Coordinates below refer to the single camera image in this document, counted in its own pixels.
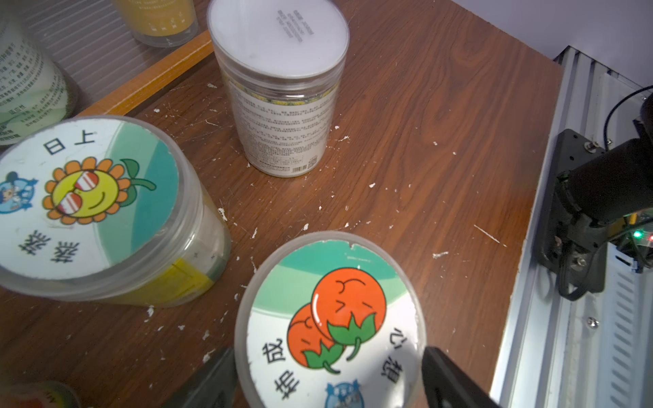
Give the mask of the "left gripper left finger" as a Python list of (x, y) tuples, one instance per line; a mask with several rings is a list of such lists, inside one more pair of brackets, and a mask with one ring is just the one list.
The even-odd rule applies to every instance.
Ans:
[(237, 386), (232, 348), (223, 348), (163, 403), (163, 407), (232, 407)]

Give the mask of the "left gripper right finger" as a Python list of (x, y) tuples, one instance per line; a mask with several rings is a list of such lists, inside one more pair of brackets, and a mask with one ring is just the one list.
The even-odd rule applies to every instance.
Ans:
[(499, 405), (439, 348), (425, 348), (421, 367), (429, 407), (499, 408)]

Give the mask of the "tomato lid seed jar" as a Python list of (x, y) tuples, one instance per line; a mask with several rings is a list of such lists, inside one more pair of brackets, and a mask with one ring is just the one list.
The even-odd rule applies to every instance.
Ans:
[(412, 407), (427, 333), (401, 266), (341, 231), (280, 246), (243, 295), (235, 359), (251, 407)]

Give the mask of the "sunflower lid seed jar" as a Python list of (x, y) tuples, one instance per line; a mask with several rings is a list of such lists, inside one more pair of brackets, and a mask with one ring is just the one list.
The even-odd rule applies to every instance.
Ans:
[(1, 157), (1, 285), (64, 302), (172, 307), (221, 277), (231, 237), (165, 132), (66, 120)]

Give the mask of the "white lid seed jar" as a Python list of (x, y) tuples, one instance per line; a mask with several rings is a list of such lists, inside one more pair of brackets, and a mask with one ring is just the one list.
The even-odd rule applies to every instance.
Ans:
[(278, 178), (326, 151), (350, 44), (332, 1), (212, 1), (207, 27), (248, 161)]

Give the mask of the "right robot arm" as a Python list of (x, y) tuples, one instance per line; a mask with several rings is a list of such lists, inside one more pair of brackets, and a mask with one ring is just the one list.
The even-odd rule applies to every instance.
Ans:
[(569, 156), (572, 168), (554, 179), (550, 218), (555, 235), (581, 243), (605, 234), (620, 217), (652, 207), (652, 98), (634, 121), (639, 134), (608, 150), (595, 148), (589, 161)]

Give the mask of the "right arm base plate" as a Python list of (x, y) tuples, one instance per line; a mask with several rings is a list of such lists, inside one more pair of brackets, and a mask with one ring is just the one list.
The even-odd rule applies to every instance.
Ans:
[(533, 253), (538, 264), (563, 274), (554, 287), (570, 301), (605, 290), (607, 228), (583, 214), (568, 189), (571, 172), (604, 152), (571, 129), (554, 138)]

